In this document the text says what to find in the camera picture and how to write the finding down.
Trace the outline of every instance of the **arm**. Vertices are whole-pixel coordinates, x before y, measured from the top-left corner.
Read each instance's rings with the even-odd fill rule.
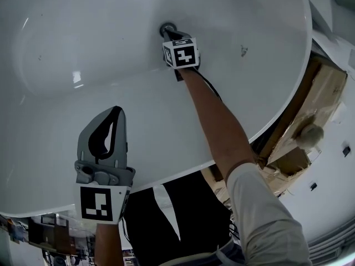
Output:
[[[301,225],[263,180],[237,119],[197,73],[180,74],[226,181],[247,264],[311,265]]]
[[[196,106],[212,157],[227,181],[237,166],[254,163],[248,138],[237,118],[216,97],[201,76],[186,69],[179,72]]]
[[[98,224],[95,238],[97,266],[124,266],[118,226]]]

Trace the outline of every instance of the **shirt sleeve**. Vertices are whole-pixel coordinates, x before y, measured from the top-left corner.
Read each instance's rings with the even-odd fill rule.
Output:
[[[227,189],[247,265],[312,265],[301,225],[271,192],[255,164],[232,171]]]

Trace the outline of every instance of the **cardboard box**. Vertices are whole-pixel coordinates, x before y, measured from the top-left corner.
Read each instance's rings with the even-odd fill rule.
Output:
[[[311,164],[295,138],[310,123],[324,127],[339,103],[346,79],[346,73],[329,60],[312,57],[293,99],[257,143],[260,172],[275,195],[282,194]]]
[[[289,105],[256,140],[259,141],[256,152],[260,167],[264,168],[296,148],[293,139],[307,124],[314,121],[323,127],[339,102],[345,83],[346,74],[336,65],[322,57],[311,57]]]
[[[294,120],[273,148],[267,164],[275,162],[297,147],[295,138],[308,124],[324,127],[339,104],[347,75],[322,64],[309,93]]]

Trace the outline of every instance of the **forearm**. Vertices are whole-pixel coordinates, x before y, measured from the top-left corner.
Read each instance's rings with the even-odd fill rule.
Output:
[[[120,233],[117,225],[97,225],[95,263],[97,266],[124,266]]]
[[[212,157],[227,180],[229,173],[237,166],[254,162],[248,138],[238,120],[201,76],[186,69],[180,70],[180,74],[194,101]]]

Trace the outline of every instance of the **black cable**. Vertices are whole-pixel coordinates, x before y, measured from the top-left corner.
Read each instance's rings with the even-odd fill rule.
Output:
[[[234,222],[233,222],[232,220],[231,220],[231,223],[230,223],[230,224],[233,225],[234,229],[238,230],[237,226],[234,224]]]
[[[236,239],[240,240],[239,236],[237,236],[237,233],[233,229],[229,229],[229,232],[231,233],[232,236],[234,236]]]
[[[199,74],[203,80],[206,82],[206,84],[210,87],[210,89],[215,93],[215,95],[222,101],[220,94],[217,92],[217,90],[215,89],[215,87],[210,83],[210,81],[208,81],[195,67],[191,67],[192,71],[194,71],[195,73]]]
[[[234,228],[229,227],[229,230],[230,230],[230,231],[232,231],[232,232],[234,232],[234,233],[239,234],[239,232],[238,232],[238,231],[236,231]]]
[[[125,228],[125,225],[124,225],[124,218],[122,218],[122,229],[123,229],[123,235],[124,235],[124,237],[128,240],[128,242],[130,243],[130,245],[132,245],[131,242],[129,241],[129,238],[128,238],[127,234],[126,234],[126,228]]]

